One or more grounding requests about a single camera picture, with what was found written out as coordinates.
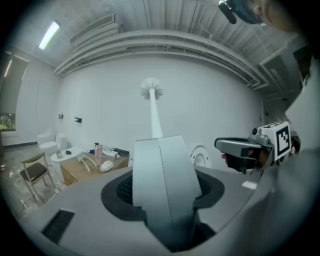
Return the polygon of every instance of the ceiling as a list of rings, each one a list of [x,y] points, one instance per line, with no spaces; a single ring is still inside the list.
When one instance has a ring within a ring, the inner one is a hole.
[[[57,67],[74,49],[70,46],[72,36],[92,22],[115,13],[121,18],[126,32],[171,30],[208,40],[210,37],[213,42],[241,55],[268,79],[268,86],[257,89],[267,101],[288,98],[291,103],[300,91],[298,66],[294,63],[292,52],[304,46],[302,40],[298,36],[266,26],[246,24],[239,19],[236,24],[230,24],[218,9],[218,2],[42,0],[19,24],[12,44]],[[41,50],[38,45],[52,21],[58,21],[60,29],[45,50]],[[263,68],[260,63],[266,58],[270,60],[264,63]]]

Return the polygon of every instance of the white wall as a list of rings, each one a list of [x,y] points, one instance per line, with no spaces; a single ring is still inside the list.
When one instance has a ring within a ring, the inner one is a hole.
[[[54,119],[61,78],[53,74],[54,67],[12,47],[10,50],[29,62],[18,94],[15,132],[2,132],[2,144],[36,142],[37,135],[55,128]]]
[[[247,137],[261,126],[261,98],[219,66],[190,58],[134,56],[79,69],[62,80],[57,129],[73,146],[95,142],[134,152],[136,140],[151,138],[149,101],[140,94],[145,78],[163,84],[157,101],[164,136],[182,135],[191,151],[203,144],[212,167],[227,170],[214,147],[217,137]],[[82,124],[74,117],[82,118]]]

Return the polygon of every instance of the marble floor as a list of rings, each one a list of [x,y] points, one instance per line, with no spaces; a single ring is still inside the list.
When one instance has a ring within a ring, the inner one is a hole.
[[[23,182],[23,178],[19,173],[22,170],[21,161],[31,158],[39,153],[40,150],[37,144],[8,148],[4,150],[4,158],[0,171],[0,188],[4,199],[16,218],[31,214],[43,205],[41,201],[33,198],[26,201],[26,208],[22,208],[21,203],[21,200],[24,201],[31,196],[30,191]],[[39,162],[45,165],[43,157]],[[53,172],[52,165],[49,165],[48,167],[56,188],[59,188],[62,191],[66,185],[64,185]],[[45,204],[55,194],[55,188],[53,187],[48,175],[44,177],[44,180],[47,185],[45,185],[41,179],[34,185],[34,187]]]

